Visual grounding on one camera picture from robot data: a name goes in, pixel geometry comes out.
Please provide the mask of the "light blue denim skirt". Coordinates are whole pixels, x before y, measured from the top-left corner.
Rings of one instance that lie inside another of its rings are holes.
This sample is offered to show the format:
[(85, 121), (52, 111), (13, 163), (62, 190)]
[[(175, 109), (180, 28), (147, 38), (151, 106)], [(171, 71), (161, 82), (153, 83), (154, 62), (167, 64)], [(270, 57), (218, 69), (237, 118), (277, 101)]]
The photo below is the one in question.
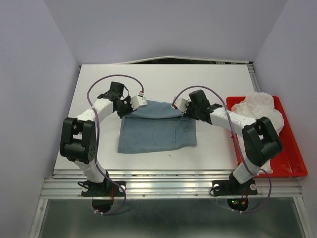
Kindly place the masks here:
[(148, 100), (121, 120), (118, 153), (152, 153), (197, 145), (196, 121), (183, 117), (170, 103)]

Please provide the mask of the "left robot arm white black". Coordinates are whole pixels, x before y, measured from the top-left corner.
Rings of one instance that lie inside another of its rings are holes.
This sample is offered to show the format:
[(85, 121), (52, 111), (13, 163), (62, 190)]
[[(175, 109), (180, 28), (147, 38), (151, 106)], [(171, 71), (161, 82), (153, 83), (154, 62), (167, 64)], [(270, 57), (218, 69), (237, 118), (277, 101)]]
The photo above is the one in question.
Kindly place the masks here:
[(60, 154), (73, 162), (84, 173), (87, 181), (94, 183), (93, 190), (98, 195), (110, 191), (106, 180), (108, 173), (97, 160), (98, 134), (100, 122), (114, 112), (125, 116), (133, 112), (131, 97), (123, 97), (126, 86), (112, 82), (107, 92), (100, 94), (90, 107), (75, 118), (67, 117), (62, 124)]

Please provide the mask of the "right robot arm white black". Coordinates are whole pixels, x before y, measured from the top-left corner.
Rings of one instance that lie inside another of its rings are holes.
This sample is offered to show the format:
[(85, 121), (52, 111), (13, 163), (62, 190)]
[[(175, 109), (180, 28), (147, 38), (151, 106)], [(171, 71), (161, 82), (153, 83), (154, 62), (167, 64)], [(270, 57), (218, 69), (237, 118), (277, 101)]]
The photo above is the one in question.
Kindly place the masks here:
[(223, 105), (210, 104), (203, 90), (196, 90), (189, 97), (189, 100), (177, 99), (173, 104), (183, 116), (228, 129), (235, 138), (243, 138), (246, 155), (242, 156), (243, 162), (233, 171), (228, 181), (229, 190), (240, 193), (260, 168), (283, 149), (272, 122), (267, 117), (249, 118), (231, 112)]

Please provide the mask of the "white skirt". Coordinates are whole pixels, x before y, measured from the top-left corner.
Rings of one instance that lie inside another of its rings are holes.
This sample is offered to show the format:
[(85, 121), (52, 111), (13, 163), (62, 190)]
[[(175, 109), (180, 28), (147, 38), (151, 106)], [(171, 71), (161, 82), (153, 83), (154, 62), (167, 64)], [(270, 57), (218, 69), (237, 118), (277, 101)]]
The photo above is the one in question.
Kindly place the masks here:
[(284, 127), (282, 113), (275, 109), (273, 96), (267, 93), (248, 93), (243, 101), (233, 104), (231, 111), (249, 118), (269, 118), (277, 135)]

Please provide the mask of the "red plastic tray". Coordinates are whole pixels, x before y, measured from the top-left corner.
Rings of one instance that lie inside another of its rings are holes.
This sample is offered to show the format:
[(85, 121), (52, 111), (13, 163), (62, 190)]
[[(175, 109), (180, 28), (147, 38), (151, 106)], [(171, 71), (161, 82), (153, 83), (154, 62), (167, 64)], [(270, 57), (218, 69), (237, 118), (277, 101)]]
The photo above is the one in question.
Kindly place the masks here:
[[(226, 99), (228, 109), (231, 110), (233, 104), (240, 103), (244, 99), (245, 97), (228, 97)], [(277, 96), (273, 96), (273, 99), (275, 109), (282, 113), (284, 119), (284, 127), (279, 134), (283, 150), (275, 158), (266, 162), (265, 165), (262, 166), (262, 169), (268, 172), (272, 178), (306, 176), (308, 172), (283, 106)]]

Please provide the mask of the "aluminium extrusion frame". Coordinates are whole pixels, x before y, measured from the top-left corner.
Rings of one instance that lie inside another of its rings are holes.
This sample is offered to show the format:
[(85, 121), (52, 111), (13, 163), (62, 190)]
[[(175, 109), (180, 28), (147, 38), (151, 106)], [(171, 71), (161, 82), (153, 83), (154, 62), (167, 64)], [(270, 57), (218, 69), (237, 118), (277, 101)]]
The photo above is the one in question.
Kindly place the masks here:
[(229, 210), (225, 197), (212, 197), (214, 179), (225, 179), (235, 164), (233, 143), (220, 129), (199, 124), (197, 148), (147, 156), (115, 155), (101, 163), (115, 180), (127, 182), (127, 200), (118, 214), (93, 213), (91, 200), (77, 185), (84, 175), (61, 157), (43, 183), (32, 224), (32, 238), (311, 238), (299, 178), (256, 179), (258, 195), (250, 199), (256, 212)]

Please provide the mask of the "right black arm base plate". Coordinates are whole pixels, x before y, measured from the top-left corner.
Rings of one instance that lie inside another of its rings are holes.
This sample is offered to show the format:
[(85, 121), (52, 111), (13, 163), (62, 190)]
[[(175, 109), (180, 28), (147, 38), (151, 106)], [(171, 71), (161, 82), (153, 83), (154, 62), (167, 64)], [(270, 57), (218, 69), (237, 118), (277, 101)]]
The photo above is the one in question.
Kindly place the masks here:
[(257, 186), (253, 179), (240, 184), (230, 180), (213, 180), (209, 191), (211, 196), (257, 195)]

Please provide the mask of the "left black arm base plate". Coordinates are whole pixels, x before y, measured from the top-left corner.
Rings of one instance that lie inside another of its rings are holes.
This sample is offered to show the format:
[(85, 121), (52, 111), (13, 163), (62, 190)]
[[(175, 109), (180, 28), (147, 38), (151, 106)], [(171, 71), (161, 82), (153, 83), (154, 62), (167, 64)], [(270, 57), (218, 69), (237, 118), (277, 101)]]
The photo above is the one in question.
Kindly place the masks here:
[(106, 179), (101, 183), (87, 180), (79, 181), (77, 184), (81, 187), (82, 197), (124, 197), (122, 189)]

